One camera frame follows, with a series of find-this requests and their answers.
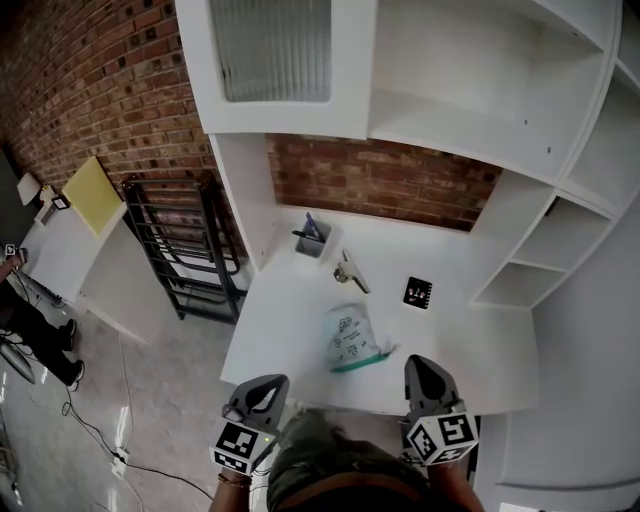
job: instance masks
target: white desk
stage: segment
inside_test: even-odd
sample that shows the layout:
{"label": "white desk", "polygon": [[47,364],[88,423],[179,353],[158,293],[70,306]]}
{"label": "white desk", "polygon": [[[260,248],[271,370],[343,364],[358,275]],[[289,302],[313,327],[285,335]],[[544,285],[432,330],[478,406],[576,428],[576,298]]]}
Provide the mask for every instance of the white desk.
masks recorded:
{"label": "white desk", "polygon": [[88,309],[112,327],[145,342],[173,314],[140,243],[122,220],[125,203],[96,238],[73,209],[56,211],[45,227],[34,224],[22,247],[23,272],[71,306]]}
{"label": "white desk", "polygon": [[[301,265],[291,229],[305,210],[283,207],[280,234],[255,276],[222,371],[240,384],[259,375],[284,373],[289,396],[310,405],[404,415],[404,364],[411,354],[433,359],[458,384],[467,408],[491,414],[534,407],[538,364],[531,311],[472,306],[450,265],[448,248],[465,234],[373,217],[321,212],[369,284],[364,295],[332,276],[339,251],[322,267]],[[433,284],[428,310],[402,303],[407,278]],[[322,316],[349,302],[365,302],[379,344],[397,344],[384,362],[345,374],[324,366]]]}

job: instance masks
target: white floor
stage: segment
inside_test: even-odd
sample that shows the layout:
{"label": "white floor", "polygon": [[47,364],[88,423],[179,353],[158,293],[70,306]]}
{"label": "white floor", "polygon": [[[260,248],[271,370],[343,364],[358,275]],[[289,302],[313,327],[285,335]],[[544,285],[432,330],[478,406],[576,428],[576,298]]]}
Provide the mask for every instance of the white floor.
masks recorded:
{"label": "white floor", "polygon": [[[44,302],[38,309],[53,325],[69,318]],[[172,315],[158,320],[165,324],[164,336],[154,345],[143,345],[120,338],[91,314],[77,320],[81,338],[73,356],[86,364],[80,389],[72,394],[79,415],[104,433],[112,449],[129,440],[131,464],[181,476],[214,494],[218,469],[209,459],[209,434],[233,390],[219,380],[233,327],[194,317],[180,322]],[[126,470],[127,482],[114,476],[98,444],[75,420],[61,415],[67,398],[64,386],[39,363],[31,363],[35,386],[0,361],[0,407],[18,460],[24,502],[16,504],[5,482],[0,490],[10,510],[208,510],[208,498],[180,481],[131,468]],[[397,418],[333,413],[332,419],[353,438],[399,452]]]}

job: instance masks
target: cabinet door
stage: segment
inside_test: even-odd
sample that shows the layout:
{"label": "cabinet door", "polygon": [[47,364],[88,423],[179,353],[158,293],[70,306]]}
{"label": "cabinet door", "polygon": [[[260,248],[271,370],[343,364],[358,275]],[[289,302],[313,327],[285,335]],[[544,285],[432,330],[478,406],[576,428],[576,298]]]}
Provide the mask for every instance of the cabinet door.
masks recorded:
{"label": "cabinet door", "polygon": [[377,2],[176,0],[206,133],[366,138]]}

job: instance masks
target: human arm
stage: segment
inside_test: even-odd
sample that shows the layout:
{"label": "human arm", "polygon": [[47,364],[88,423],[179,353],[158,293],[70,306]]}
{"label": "human arm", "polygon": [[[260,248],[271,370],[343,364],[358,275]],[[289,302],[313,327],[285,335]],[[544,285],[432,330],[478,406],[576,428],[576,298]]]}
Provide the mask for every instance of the human arm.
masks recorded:
{"label": "human arm", "polygon": [[429,466],[428,472],[434,493],[462,505],[470,512],[484,512],[482,503],[457,464],[435,464]]}
{"label": "human arm", "polygon": [[224,468],[220,474],[228,482],[218,483],[209,512],[249,512],[251,477]]}
{"label": "human arm", "polygon": [[0,283],[4,282],[13,270],[17,270],[21,266],[22,260],[19,256],[11,256],[10,258],[7,258],[7,261],[0,265]]}

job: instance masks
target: black metal rack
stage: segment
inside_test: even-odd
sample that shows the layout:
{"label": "black metal rack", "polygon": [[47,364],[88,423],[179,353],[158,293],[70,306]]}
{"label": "black metal rack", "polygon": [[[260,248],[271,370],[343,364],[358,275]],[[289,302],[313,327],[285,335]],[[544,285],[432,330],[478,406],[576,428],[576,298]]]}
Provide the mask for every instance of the black metal rack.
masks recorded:
{"label": "black metal rack", "polygon": [[[235,324],[246,291],[231,279],[240,271],[240,262],[223,217],[218,185],[208,175],[201,179],[134,175],[123,183],[123,190],[136,235],[178,317],[190,314]],[[154,196],[163,202],[155,202]],[[163,222],[162,212],[189,215],[191,222]],[[215,274],[219,284],[184,277],[180,267]]]}

